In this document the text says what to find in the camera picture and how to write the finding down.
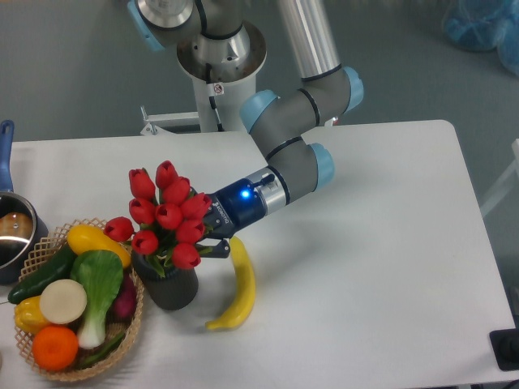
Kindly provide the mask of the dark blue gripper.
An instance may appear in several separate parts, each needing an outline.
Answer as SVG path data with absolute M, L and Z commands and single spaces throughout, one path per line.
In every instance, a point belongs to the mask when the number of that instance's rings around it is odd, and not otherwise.
M 250 180 L 240 179 L 208 195 L 212 206 L 204 216 L 204 223 L 211 227 L 207 238 L 231 238 L 236 232 L 263 219 L 267 208 L 253 189 Z M 215 245 L 198 245 L 202 258 L 226 259 L 230 256 L 227 240 L 218 240 Z

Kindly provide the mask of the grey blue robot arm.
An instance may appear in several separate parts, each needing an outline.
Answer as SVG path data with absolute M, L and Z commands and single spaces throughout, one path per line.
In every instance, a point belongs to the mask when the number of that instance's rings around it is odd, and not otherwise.
M 217 244 L 198 251 L 224 258 L 237 231 L 332 180 L 331 155 L 320 144 L 306 143 L 303 135 L 357 106 L 362 80 L 342 66 L 320 1 L 278 4 L 302 80 L 289 98 L 256 90 L 266 44 L 260 30 L 242 17 L 240 2 L 131 1 L 127 7 L 150 49 L 176 47 L 195 93 L 195 113 L 158 115 L 147 124 L 189 120 L 203 132 L 246 132 L 266 161 L 264 168 L 211 196 L 205 235 Z

